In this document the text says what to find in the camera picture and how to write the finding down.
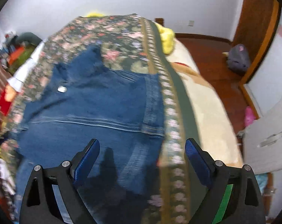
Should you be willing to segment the grey plush cushion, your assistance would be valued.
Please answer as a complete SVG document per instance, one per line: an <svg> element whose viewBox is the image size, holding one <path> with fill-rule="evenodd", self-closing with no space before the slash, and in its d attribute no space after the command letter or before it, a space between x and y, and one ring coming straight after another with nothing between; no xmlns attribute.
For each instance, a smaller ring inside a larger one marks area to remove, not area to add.
<svg viewBox="0 0 282 224"><path fill-rule="evenodd" d="M42 39L31 32L25 32L20 34L15 39L16 45L33 45L38 46L42 42Z"/></svg>

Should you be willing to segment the white drawer cabinet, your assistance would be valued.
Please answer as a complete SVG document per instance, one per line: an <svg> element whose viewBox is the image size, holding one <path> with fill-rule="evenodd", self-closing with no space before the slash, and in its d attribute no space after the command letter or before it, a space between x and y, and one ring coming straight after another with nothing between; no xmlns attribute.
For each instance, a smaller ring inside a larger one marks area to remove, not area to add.
<svg viewBox="0 0 282 224"><path fill-rule="evenodd" d="M243 153L256 175L282 169L282 99L245 129Z"/></svg>

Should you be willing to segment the red plush toy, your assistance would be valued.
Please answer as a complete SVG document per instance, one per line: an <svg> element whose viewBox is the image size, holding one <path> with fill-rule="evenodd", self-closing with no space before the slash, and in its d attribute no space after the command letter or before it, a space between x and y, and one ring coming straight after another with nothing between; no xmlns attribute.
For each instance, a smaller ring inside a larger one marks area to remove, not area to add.
<svg viewBox="0 0 282 224"><path fill-rule="evenodd" d="M10 84L6 84L5 89L0 95L0 112L4 116L8 115L12 102L17 94L18 92Z"/></svg>

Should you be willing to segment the blue denim jacket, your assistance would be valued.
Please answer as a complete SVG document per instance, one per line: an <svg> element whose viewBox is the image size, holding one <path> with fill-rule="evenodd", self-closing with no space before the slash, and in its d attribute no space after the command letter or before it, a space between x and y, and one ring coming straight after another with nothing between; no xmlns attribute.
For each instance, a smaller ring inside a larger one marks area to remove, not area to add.
<svg viewBox="0 0 282 224"><path fill-rule="evenodd" d="M90 46L56 64L41 98L25 107L15 203L35 165L56 167L97 139L100 154L78 189L84 204L97 223L140 223L164 136L158 75L108 69L100 48Z"/></svg>

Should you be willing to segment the floral bedspread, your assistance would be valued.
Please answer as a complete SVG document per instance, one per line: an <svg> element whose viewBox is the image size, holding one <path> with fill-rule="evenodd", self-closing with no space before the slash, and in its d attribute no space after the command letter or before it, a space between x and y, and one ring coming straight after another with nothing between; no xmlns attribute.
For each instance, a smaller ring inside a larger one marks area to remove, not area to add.
<svg viewBox="0 0 282 224"><path fill-rule="evenodd" d="M188 223L205 195L185 156L199 137L193 107L139 15L78 17L50 36L8 119L17 218L34 166L92 139L100 153L78 193L97 223Z"/></svg>

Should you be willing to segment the white sliding wardrobe door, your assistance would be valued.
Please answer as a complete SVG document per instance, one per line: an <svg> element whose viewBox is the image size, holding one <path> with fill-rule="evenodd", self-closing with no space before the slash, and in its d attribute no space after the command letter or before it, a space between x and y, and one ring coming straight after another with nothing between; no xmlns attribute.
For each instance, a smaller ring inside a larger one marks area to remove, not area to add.
<svg viewBox="0 0 282 224"><path fill-rule="evenodd" d="M282 10L271 45L257 71L244 87L259 117L265 115L282 98Z"/></svg>

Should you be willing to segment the grey bag on floor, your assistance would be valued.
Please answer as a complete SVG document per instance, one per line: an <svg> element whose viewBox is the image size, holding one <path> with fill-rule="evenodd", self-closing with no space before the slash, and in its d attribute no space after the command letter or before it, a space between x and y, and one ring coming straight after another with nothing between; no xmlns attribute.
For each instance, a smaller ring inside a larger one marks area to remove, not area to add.
<svg viewBox="0 0 282 224"><path fill-rule="evenodd" d="M238 44L228 51L227 66L234 72L245 73L251 65L247 48Z"/></svg>

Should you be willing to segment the green storage box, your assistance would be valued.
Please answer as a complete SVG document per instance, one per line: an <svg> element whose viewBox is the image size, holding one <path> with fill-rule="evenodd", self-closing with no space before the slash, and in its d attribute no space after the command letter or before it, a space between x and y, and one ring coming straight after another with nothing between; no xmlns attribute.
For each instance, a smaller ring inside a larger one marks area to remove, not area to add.
<svg viewBox="0 0 282 224"><path fill-rule="evenodd" d="M20 55L20 57L14 61L12 65L9 66L8 72L13 75L19 67L21 67L26 60L30 58L36 46L29 45L25 47L25 51Z"/></svg>

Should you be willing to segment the white wall socket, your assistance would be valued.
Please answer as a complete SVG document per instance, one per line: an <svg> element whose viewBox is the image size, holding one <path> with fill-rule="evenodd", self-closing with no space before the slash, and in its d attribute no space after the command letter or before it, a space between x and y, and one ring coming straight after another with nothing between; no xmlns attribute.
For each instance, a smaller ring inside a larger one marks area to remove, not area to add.
<svg viewBox="0 0 282 224"><path fill-rule="evenodd" d="M194 26L194 21L193 20L191 20L191 21L189 21L189 24L188 24L188 26Z"/></svg>

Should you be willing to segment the orange box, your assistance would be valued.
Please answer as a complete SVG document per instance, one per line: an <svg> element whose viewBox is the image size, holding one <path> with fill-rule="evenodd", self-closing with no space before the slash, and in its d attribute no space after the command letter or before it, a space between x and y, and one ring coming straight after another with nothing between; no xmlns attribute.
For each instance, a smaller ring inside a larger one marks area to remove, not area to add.
<svg viewBox="0 0 282 224"><path fill-rule="evenodd" d="M8 64L12 65L14 61L17 60L24 51L25 51L25 47L20 46L14 52L12 52L8 57Z"/></svg>

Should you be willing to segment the white folded garment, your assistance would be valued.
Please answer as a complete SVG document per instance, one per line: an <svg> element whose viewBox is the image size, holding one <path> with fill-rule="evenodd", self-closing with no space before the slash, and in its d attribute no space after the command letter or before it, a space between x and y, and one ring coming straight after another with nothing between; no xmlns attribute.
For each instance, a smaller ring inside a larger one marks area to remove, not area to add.
<svg viewBox="0 0 282 224"><path fill-rule="evenodd" d="M26 81L29 73L37 65L45 42L46 41L41 41L35 48L33 53L30 55L30 57L25 61L25 63L21 67L19 67L19 69L17 69L14 76L7 79L7 86L10 86L18 93L21 91L21 88Z"/></svg>

